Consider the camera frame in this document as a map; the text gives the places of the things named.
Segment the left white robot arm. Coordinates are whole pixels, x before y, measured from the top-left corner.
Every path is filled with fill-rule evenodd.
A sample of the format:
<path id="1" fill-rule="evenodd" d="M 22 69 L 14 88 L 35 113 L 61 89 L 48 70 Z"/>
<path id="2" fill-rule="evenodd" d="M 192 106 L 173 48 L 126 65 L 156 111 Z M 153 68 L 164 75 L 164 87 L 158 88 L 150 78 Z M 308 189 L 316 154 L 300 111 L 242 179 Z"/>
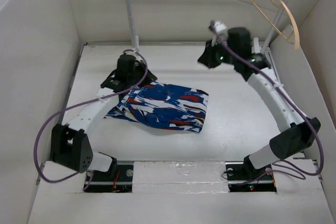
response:
<path id="1" fill-rule="evenodd" d="M 100 85 L 92 100 L 65 124 L 56 124 L 51 132 L 50 157 L 54 163 L 84 173 L 98 171 L 105 180 L 117 175 L 115 158 L 91 148 L 89 136 L 105 115 L 120 100 L 120 95 L 154 81 L 145 59 L 139 53 L 126 50 L 118 59 L 117 67 Z"/>

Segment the blue patterned trousers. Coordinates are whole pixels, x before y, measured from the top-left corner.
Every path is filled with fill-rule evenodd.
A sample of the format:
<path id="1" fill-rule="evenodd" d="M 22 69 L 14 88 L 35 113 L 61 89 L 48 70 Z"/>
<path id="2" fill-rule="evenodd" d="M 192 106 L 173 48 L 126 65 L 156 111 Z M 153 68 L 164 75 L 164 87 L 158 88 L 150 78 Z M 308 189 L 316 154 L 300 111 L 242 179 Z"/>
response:
<path id="1" fill-rule="evenodd" d="M 153 81 L 129 91 L 106 117 L 155 129 L 200 133 L 208 98 L 208 93 L 200 89 Z"/>

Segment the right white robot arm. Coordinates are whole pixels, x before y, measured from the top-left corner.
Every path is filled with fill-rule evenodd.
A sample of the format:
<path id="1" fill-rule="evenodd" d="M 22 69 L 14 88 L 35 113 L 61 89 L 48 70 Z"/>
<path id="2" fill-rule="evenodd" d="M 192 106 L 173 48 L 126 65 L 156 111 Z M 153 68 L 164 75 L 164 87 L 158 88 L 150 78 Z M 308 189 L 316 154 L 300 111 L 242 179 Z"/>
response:
<path id="1" fill-rule="evenodd" d="M 223 63 L 232 65 L 261 97 L 280 132 L 266 146 L 244 158 L 244 175 L 254 179 L 268 165 L 285 161 L 286 158 L 309 148 L 314 142 L 320 151 L 320 166 L 313 175 L 319 175 L 324 166 L 324 153 L 318 137 L 320 121 L 309 118 L 289 98 L 266 56 L 260 52 L 252 52 L 248 29 L 228 29 L 224 23 L 212 21 L 209 30 L 213 33 L 213 38 L 206 42 L 198 62 L 209 69 Z"/>

